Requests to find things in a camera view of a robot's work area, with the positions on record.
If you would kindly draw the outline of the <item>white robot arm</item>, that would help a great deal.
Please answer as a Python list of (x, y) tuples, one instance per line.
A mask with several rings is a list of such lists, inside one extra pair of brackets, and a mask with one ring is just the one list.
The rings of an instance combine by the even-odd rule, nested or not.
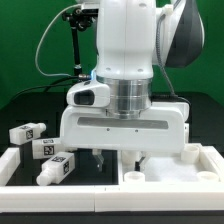
[(67, 93), (60, 138), (69, 149), (179, 153), (185, 146), (189, 106), (173, 95), (155, 102), (155, 65), (181, 68), (201, 53), (204, 29), (196, 0), (101, 0), (97, 3), (95, 77)]

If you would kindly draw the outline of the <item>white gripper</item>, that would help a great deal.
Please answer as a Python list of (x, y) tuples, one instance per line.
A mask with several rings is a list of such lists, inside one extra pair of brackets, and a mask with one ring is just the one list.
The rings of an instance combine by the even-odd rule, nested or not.
[[(60, 138), (67, 148), (93, 149), (98, 170), (102, 171), (101, 149), (181, 152), (188, 116), (189, 105), (184, 102), (153, 102), (138, 119), (131, 120), (108, 117), (104, 108), (68, 106), (61, 118)], [(141, 152), (135, 171), (141, 171), (147, 156), (147, 152)]]

